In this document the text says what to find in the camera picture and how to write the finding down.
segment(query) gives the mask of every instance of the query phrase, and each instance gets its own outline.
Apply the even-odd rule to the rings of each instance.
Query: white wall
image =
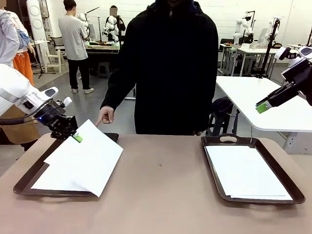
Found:
[[[210,16],[216,23],[221,38],[233,38],[236,20],[245,16],[246,11],[256,11],[257,20],[254,27],[255,39],[261,30],[268,27],[269,20],[274,16],[283,17],[280,25],[278,42],[306,43],[312,26],[311,0],[197,0],[204,13]],[[58,18],[65,14],[62,0],[47,0],[50,21],[55,37],[60,36]],[[89,14],[90,23],[97,25],[96,16],[101,16],[101,28],[109,16],[111,5],[118,7],[118,14],[121,15],[127,25],[138,13],[145,10],[153,0],[76,0],[78,13],[87,12],[93,8],[98,10]]]

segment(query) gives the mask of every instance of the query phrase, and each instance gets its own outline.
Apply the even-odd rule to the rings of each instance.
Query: orange pants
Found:
[[[29,82],[34,86],[34,76],[31,70],[31,63],[29,55],[26,52],[16,54],[13,59],[13,65],[16,70],[18,70],[23,76],[29,79]]]

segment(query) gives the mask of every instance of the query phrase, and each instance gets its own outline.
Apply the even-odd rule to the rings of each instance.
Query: white sneaker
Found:
[[[83,90],[84,94],[90,94],[94,92],[94,88],[90,88],[90,89],[84,89]]]

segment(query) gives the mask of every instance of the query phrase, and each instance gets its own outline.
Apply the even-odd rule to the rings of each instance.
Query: brown tray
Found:
[[[221,141],[223,137],[231,137],[232,140]],[[233,134],[224,134],[220,136],[206,136],[202,137],[201,141],[203,143],[208,163],[211,168],[211,173],[213,174],[215,185],[220,196],[230,202],[241,202],[241,203],[249,203],[249,204],[257,204],[257,205],[278,205],[278,204],[302,204],[306,201],[302,192],[298,189],[292,179],[287,175],[287,173],[283,170],[283,168],[278,164],[278,162],[273,158],[270,152],[264,147],[260,140],[256,138],[242,138]],[[259,153],[262,155],[265,162],[274,172],[279,181],[284,185],[285,189],[292,197],[293,201],[287,200],[261,200],[261,199],[241,199],[241,198],[231,198],[230,196],[226,196],[221,181],[218,177],[218,174],[214,168],[214,165],[211,161],[209,153],[206,150],[206,146],[217,146],[217,145],[246,145],[251,148],[256,148]]]
[[[114,142],[117,142],[119,135],[114,133],[105,133]],[[49,167],[45,163],[45,159],[60,146],[64,141],[56,140],[50,148],[35,162],[35,164],[26,172],[26,174],[14,186],[13,191],[19,195],[32,195],[44,197],[85,197],[94,196],[91,192],[78,192],[78,191],[56,191],[56,190],[40,190],[31,189],[39,177]]]

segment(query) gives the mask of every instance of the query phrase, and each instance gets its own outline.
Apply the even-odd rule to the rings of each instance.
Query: white tower speaker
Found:
[[[31,29],[34,35],[34,40],[47,40],[43,27],[38,0],[27,0],[26,5],[31,24]],[[47,52],[48,55],[50,54],[48,44],[47,43],[36,44],[36,48],[38,53],[41,53],[39,59],[41,61],[41,64],[43,65],[45,61],[45,52]]]

